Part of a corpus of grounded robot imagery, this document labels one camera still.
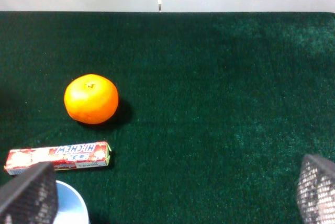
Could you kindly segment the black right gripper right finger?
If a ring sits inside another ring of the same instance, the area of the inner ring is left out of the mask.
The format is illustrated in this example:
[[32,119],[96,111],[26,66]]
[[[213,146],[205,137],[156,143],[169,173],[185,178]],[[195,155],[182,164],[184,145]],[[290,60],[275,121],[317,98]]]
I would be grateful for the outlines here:
[[301,163],[297,205],[304,223],[334,223],[334,163],[307,154]]

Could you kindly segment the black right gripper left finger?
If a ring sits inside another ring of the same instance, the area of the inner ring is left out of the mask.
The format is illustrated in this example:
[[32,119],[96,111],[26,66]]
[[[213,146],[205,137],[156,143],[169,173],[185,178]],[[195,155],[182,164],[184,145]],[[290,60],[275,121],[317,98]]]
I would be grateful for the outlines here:
[[53,223],[58,212],[56,174],[39,162],[1,187],[1,223]]

